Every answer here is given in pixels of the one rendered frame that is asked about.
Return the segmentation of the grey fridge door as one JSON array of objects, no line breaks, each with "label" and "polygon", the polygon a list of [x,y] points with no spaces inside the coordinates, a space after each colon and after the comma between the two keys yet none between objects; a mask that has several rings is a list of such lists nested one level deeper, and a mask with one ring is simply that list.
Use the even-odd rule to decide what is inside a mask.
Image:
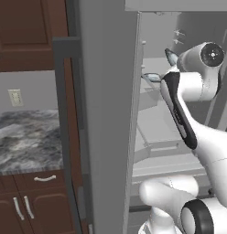
[{"label": "grey fridge door", "polygon": [[93,234],[127,234],[143,46],[126,0],[71,0],[74,82]]}]

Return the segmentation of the grey fridge body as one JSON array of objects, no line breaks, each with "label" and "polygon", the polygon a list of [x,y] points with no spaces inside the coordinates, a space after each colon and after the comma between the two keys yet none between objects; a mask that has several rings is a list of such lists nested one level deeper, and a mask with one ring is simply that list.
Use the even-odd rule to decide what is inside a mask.
[{"label": "grey fridge body", "polygon": [[145,73],[165,74],[169,69],[165,49],[180,55],[204,42],[214,42],[224,51],[221,88],[210,101],[188,101],[191,116],[199,123],[227,132],[227,0],[185,0],[184,6],[162,11],[147,1],[136,3],[140,13],[143,61],[135,134],[132,191],[127,234],[138,234],[148,220],[151,207],[139,196],[139,187],[149,178],[193,176],[199,186],[198,199],[214,193],[204,167],[185,145],[160,83],[142,78]]}]

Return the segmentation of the blue-grey fish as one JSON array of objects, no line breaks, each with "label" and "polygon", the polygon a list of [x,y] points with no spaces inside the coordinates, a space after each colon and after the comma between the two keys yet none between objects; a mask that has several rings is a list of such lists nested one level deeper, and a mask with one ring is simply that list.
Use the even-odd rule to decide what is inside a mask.
[{"label": "blue-grey fish", "polygon": [[[165,54],[166,54],[168,64],[170,65],[171,68],[174,68],[177,65],[178,55],[168,48],[165,49]],[[151,82],[160,82],[163,76],[157,73],[149,72],[149,73],[143,74],[142,78],[146,80],[150,80]]]}]

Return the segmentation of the brown base cupboard door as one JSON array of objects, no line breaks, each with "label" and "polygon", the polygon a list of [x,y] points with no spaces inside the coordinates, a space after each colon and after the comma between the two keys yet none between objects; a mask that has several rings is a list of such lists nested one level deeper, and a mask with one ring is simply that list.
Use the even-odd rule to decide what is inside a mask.
[{"label": "brown base cupboard door", "polygon": [[21,234],[14,196],[14,193],[0,195],[0,234]]},{"label": "brown base cupboard door", "polygon": [[24,196],[28,197],[35,218],[27,216],[35,234],[75,234],[64,186],[23,191],[20,195],[26,210]]}]

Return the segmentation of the brown drawer front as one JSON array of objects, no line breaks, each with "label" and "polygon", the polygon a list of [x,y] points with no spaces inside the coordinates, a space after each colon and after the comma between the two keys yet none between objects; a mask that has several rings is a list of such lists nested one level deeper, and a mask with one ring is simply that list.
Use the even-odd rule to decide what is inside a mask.
[{"label": "brown drawer front", "polygon": [[[56,179],[51,180],[49,182],[36,182],[34,181],[34,177],[49,177],[49,176],[57,176]],[[50,188],[56,186],[64,186],[64,173],[62,170],[51,170],[51,171],[41,171],[34,173],[24,173],[19,175],[14,175],[14,179],[16,181],[16,185],[19,190],[32,190],[32,189],[40,189],[40,188]]]}]

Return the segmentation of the beige wall outlet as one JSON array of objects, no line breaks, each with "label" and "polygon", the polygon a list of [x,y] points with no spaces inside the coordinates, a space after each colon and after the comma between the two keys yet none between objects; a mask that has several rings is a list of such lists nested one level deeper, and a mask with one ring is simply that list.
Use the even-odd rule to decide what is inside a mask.
[{"label": "beige wall outlet", "polygon": [[20,107],[23,105],[21,90],[9,90],[8,94],[14,107]]}]

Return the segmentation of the brown wall cupboard door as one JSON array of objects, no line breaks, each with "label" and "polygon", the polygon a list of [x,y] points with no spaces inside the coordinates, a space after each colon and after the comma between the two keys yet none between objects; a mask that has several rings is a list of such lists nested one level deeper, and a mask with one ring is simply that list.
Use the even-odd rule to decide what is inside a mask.
[{"label": "brown wall cupboard door", "polygon": [[54,69],[52,38],[67,35],[65,0],[0,0],[0,72]]}]

